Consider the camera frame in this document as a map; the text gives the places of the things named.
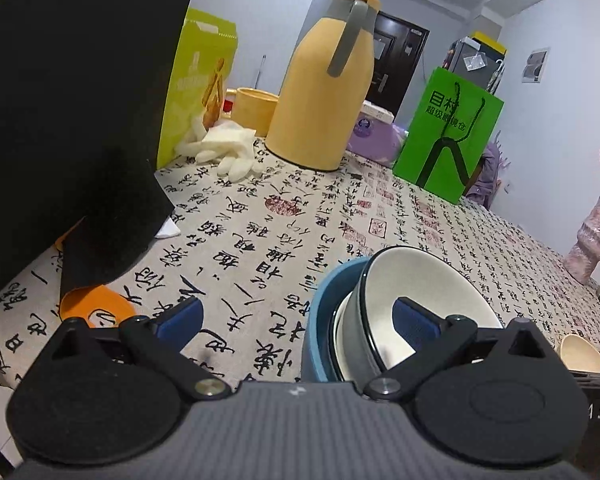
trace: tablecloth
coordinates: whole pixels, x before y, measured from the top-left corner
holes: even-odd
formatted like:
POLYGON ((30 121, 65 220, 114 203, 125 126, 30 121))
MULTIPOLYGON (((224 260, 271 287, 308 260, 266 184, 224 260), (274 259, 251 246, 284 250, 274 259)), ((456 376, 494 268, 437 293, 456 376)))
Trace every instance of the tablecloth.
MULTIPOLYGON (((529 317, 554 346, 577 333, 600 350, 592 288, 510 222, 467 200, 449 204, 349 153, 333 173, 299 169, 261 141, 256 153, 264 174, 236 184, 186 158, 160 170, 182 234, 156 240, 109 285, 148 316, 200 298, 203 329, 183 354, 211 373, 233 385, 299 380, 320 281, 344 261, 395 244, 455 267, 503 323, 529 317)), ((16 386, 58 327, 61 271, 62 253, 50 248, 0 293, 0 384, 16 386)), ((92 319, 109 325, 102 313, 92 319)))

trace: door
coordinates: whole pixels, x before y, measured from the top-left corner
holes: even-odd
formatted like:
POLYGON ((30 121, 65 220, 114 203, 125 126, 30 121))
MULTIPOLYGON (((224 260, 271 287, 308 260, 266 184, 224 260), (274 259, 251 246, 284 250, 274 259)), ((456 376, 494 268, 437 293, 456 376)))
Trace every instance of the door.
POLYGON ((397 114, 429 31, 384 12, 374 30, 374 76, 366 100, 397 114))

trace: thermos handle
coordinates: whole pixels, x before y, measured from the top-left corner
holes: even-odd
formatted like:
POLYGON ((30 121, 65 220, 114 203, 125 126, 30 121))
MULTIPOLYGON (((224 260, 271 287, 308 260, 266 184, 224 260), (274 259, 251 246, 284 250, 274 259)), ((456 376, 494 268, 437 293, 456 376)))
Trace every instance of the thermos handle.
POLYGON ((336 50, 327 68, 327 74, 331 77, 339 77, 342 74, 351 51, 353 51, 353 47, 356 44, 358 34, 365 23, 368 9, 369 4, 366 1, 353 0, 353 6, 347 18, 347 23, 344 26, 338 46, 336 46, 336 50))

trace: vase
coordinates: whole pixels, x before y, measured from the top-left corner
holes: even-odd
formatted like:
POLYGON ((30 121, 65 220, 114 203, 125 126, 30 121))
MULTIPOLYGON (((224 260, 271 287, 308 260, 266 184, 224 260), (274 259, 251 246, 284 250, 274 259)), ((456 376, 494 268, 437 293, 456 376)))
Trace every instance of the vase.
POLYGON ((600 262, 600 197, 578 229, 578 241, 562 264, 578 282, 587 285, 598 262, 600 262))

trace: metal screw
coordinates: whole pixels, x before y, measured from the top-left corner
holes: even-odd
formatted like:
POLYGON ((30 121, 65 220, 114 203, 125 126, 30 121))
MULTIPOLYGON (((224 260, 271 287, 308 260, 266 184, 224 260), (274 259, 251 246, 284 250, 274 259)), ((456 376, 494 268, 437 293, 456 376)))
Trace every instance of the metal screw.
POLYGON ((369 383, 369 387, 377 394, 389 395, 400 390, 400 383, 391 377, 378 377, 369 383))
POLYGON ((220 379, 202 379, 195 389, 199 394, 211 397, 224 392, 224 383, 220 379))

